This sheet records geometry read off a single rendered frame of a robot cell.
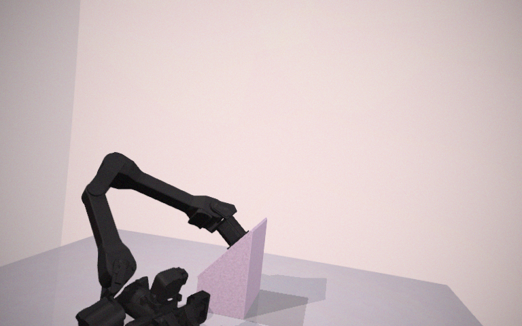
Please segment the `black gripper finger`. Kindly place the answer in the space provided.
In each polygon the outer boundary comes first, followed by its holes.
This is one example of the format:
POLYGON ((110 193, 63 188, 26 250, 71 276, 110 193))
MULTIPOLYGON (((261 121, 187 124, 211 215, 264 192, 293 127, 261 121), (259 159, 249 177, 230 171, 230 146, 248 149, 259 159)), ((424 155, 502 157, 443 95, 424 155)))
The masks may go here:
POLYGON ((195 318, 196 305, 195 303, 188 304, 184 307, 181 318, 181 326, 200 326, 195 318))
POLYGON ((173 313, 163 316, 158 326, 181 326, 177 323, 175 315, 173 313))

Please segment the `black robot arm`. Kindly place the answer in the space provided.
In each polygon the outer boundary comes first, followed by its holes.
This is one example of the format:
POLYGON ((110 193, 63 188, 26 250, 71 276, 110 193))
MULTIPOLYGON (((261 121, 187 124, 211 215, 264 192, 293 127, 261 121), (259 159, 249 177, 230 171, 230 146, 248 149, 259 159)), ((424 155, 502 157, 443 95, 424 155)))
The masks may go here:
POLYGON ((100 300, 81 310, 77 315, 79 326, 124 326, 126 314, 133 317, 133 308, 141 295, 149 307, 158 312, 161 302, 172 299, 182 301, 181 287, 188 273, 184 268, 173 267, 159 272, 149 287, 148 277, 133 281, 116 297, 136 272, 137 263, 130 249, 122 242, 112 217, 106 192, 110 187, 133 189, 155 200, 186 213, 188 223, 216 230, 229 244, 227 250, 246 233, 233 217, 235 205, 210 196, 194 196, 141 171, 136 163, 121 153, 107 154, 94 179, 86 185, 82 202, 86 208, 98 250, 98 275, 102 286, 100 300))

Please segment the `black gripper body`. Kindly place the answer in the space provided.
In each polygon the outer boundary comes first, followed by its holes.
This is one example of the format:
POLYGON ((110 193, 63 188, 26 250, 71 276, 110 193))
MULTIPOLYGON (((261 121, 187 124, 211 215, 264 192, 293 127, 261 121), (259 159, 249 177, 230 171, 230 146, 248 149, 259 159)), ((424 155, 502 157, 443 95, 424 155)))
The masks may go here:
POLYGON ((158 312, 154 311, 151 307, 148 306, 146 302, 145 295, 151 293, 150 291, 144 293, 139 297, 136 301, 135 306, 133 308, 133 317, 134 320, 125 324, 125 326, 158 326, 160 320, 163 316, 173 313, 177 320, 177 323, 181 325, 181 318, 184 311, 184 307, 188 304, 195 303, 196 311, 195 318, 198 321, 199 325, 204 323, 207 319, 207 312, 209 307, 209 299, 210 294, 205 291, 199 291, 187 297, 187 302, 185 306, 180 308, 177 307, 178 299, 171 299, 170 301, 166 300, 161 302, 162 304, 158 312))

